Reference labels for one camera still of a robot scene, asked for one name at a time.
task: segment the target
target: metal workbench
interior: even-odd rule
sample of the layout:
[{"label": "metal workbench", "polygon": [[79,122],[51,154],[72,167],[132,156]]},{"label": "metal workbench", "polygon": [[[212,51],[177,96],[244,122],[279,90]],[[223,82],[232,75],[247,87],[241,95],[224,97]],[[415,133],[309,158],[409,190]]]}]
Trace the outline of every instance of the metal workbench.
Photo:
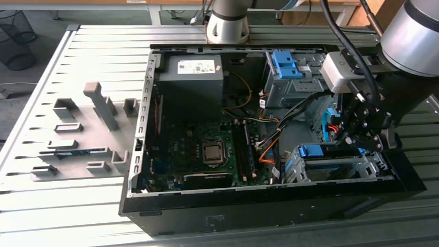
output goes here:
[{"label": "metal workbench", "polygon": [[[349,38],[357,46],[376,43],[368,35],[351,34]],[[329,29],[319,27],[253,26],[251,40],[257,44],[337,43]],[[16,157],[32,153],[33,145],[45,142],[52,132],[49,128],[40,128],[39,134],[29,130],[44,127],[53,115],[48,107],[56,97],[51,95],[75,96],[83,93],[77,83],[97,81],[115,103],[139,99],[153,43],[204,43],[204,28],[81,26],[67,31],[0,153],[0,246],[439,245],[439,116],[428,103],[405,116],[397,129],[428,190],[353,220],[151,238],[117,215],[121,177],[33,182],[29,171],[41,160]],[[36,143],[23,143],[25,139]]]}]

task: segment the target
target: wooden table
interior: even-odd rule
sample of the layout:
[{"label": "wooden table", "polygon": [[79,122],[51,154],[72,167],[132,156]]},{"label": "wooden table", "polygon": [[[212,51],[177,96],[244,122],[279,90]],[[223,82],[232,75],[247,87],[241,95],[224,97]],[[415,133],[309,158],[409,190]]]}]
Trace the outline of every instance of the wooden table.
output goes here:
[{"label": "wooden table", "polygon": [[[336,23],[345,26],[359,0],[329,0],[332,12],[340,12]],[[311,0],[311,11],[321,12],[319,0]],[[152,25],[161,25],[160,11],[200,10],[201,0],[0,0],[0,9],[20,10],[145,10]],[[299,0],[296,7],[283,11],[308,11],[308,0]],[[276,11],[251,9],[251,11]]]}]

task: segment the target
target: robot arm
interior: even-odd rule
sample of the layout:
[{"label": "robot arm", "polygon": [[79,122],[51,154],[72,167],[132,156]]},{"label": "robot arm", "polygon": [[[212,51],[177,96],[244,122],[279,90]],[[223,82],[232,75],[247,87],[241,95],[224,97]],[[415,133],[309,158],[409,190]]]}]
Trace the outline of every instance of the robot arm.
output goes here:
[{"label": "robot arm", "polygon": [[239,44],[248,39],[247,9],[289,9],[297,0],[215,0],[207,38],[215,44]]},{"label": "robot arm", "polygon": [[379,99],[369,99],[363,71],[343,50],[331,53],[323,76],[339,95],[335,140],[372,151],[400,148],[393,132],[403,116],[439,88],[439,8],[435,0],[407,0],[373,49],[359,49],[373,74]]},{"label": "robot arm", "polygon": [[[393,128],[439,87],[439,7],[436,0],[407,0],[381,34],[367,2],[360,2],[380,44],[372,49],[356,49],[335,24],[327,0],[321,0],[332,31],[351,48],[328,54],[321,74],[329,90],[339,94],[335,140],[383,151],[400,147]],[[288,9],[296,3],[297,0],[215,0],[207,25],[209,42],[237,44],[247,41],[248,8]]]}]

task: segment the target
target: floor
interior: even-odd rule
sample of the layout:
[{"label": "floor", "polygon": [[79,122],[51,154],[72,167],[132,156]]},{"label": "floor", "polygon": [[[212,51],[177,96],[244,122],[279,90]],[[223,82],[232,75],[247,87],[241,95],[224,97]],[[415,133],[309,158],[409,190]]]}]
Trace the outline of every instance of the floor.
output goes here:
[{"label": "floor", "polygon": [[[180,19],[173,20],[169,13],[161,12],[163,25],[183,25],[188,23],[195,11],[177,14]],[[60,11],[60,20],[53,21],[48,11],[25,11],[27,18],[37,34],[37,40],[29,44],[36,56],[37,64],[23,71],[11,71],[0,64],[0,86],[11,82],[36,83],[44,72],[59,41],[69,24],[81,25],[149,25],[147,11]],[[279,25],[275,14],[269,12],[251,12],[248,15],[251,25]],[[0,100],[0,139],[7,139],[20,116],[33,90],[31,84],[13,84],[3,86],[11,96]]]}]

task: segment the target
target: connector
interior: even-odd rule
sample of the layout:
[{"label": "connector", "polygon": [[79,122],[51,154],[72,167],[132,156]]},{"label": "connector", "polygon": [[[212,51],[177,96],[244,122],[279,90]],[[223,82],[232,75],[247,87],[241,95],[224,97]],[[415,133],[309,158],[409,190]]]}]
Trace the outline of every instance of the connector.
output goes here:
[{"label": "connector", "polygon": [[305,145],[299,147],[300,157],[319,157],[323,156],[323,149],[320,145]]},{"label": "connector", "polygon": [[191,19],[189,24],[193,25],[197,21],[199,21],[199,18],[197,18],[197,17],[193,17],[193,18]]}]

